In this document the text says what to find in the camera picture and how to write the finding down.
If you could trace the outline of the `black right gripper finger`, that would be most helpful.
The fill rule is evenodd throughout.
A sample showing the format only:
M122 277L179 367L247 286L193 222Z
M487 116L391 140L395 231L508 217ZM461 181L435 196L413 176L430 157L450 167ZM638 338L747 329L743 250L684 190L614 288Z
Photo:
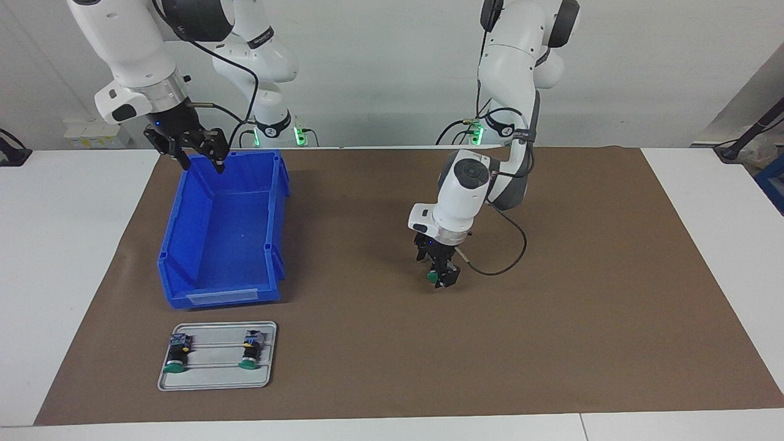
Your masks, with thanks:
M189 156L184 152L178 138L162 137L162 140L160 141L160 153L166 154L166 156L176 160L182 170L188 171L190 168L191 162Z
M201 129L198 133L198 153L207 158L216 173L226 170L224 162L228 156L228 142L223 129Z

